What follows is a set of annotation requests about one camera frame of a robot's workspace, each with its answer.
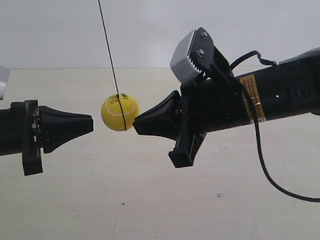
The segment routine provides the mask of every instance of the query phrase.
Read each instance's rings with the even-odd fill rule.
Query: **warning sticker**
[[[260,97],[259,97],[259,92],[257,89],[257,84],[256,84],[256,78],[254,74],[248,75],[248,76],[243,76],[239,79],[240,83],[242,83],[242,85],[246,88],[246,90],[249,93],[249,96],[251,97],[251,100],[255,106],[255,111],[257,113],[258,116],[258,121],[259,122],[265,122],[266,121],[266,117],[265,117],[265,113],[260,101]],[[246,112],[248,113],[249,119],[251,121],[251,123],[254,123],[254,117],[253,114],[250,110],[249,107],[249,103],[246,99],[246,96],[242,93],[242,97],[243,97],[243,101],[244,101],[244,105],[246,108]]]

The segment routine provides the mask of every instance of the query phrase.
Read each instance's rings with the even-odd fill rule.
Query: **black cable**
[[[106,25],[105,25],[104,15],[102,13],[100,0],[98,0],[98,3],[99,3],[99,8],[100,8],[100,16],[101,16],[102,25],[103,25],[104,36],[105,36],[105,40],[106,40],[106,46],[107,46],[108,52],[109,52],[109,58],[110,58],[110,63],[111,63],[111,68],[112,68],[112,73],[113,73],[113,78],[114,78],[115,89],[116,89],[116,93],[117,93],[116,97],[118,98],[118,102],[120,105],[120,109],[121,109],[121,113],[122,113],[122,117],[123,117],[123,121],[124,121],[124,130],[127,131],[126,118],[125,118],[124,110],[122,108],[120,97],[119,97],[120,95],[119,95],[119,90],[118,90],[116,73],[115,73],[114,63],[113,63],[112,57],[111,57],[111,51],[110,51],[110,46],[109,46],[109,41],[108,41],[108,36],[107,36],[107,31],[106,31]]]
[[[258,58],[261,60],[261,55],[260,53],[258,53],[257,51],[252,51],[240,58],[238,58],[233,64],[231,64],[230,66],[232,66],[232,69],[234,69],[238,64],[240,64],[241,62],[243,62],[244,60],[254,56],[254,55],[258,55]],[[263,59],[264,63],[269,63],[269,64],[264,64],[264,65],[272,65],[274,66],[274,62],[273,61],[269,61],[269,60],[265,60]],[[255,108],[255,104],[254,102],[252,101],[247,89],[245,88],[245,86],[243,86],[241,84],[240,81],[238,81],[237,79],[233,79],[235,84],[241,89],[241,91],[243,92],[246,100],[248,101],[248,104],[249,104],[249,108],[250,108],[250,111],[253,115],[253,120],[254,120],[254,129],[255,129],[255,138],[256,138],[256,145],[257,145],[257,152],[258,152],[258,156],[259,156],[259,160],[260,160],[260,164],[261,164],[261,167],[262,167],[262,170],[263,170],[263,173],[264,175],[266,176],[266,178],[268,179],[268,181],[277,189],[279,190],[280,192],[282,192],[283,194],[285,195],[288,195],[292,198],[295,198],[295,199],[299,199],[299,200],[302,200],[302,201],[306,201],[306,202],[312,202],[312,203],[320,203],[320,198],[315,198],[315,197],[308,197],[308,196],[302,196],[302,195],[299,195],[299,194],[296,194],[296,193],[293,193],[293,192],[290,192],[286,189],[284,189],[283,187],[281,187],[280,185],[278,185],[273,179],[272,177],[270,176],[268,170],[267,170],[267,167],[266,167],[266,164],[265,164],[265,160],[264,160],[264,157],[263,157],[263,153],[262,153],[262,145],[261,145],[261,138],[260,138],[260,129],[259,129],[259,121],[258,121],[258,114],[257,114],[257,111],[256,111],[256,108]]]

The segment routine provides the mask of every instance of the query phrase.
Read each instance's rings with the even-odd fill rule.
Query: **yellow tennis ball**
[[[119,94],[119,98],[116,94],[109,96],[101,107],[101,118],[104,124],[111,130],[118,132],[132,128],[133,122],[139,114],[140,109],[137,101],[124,93]]]

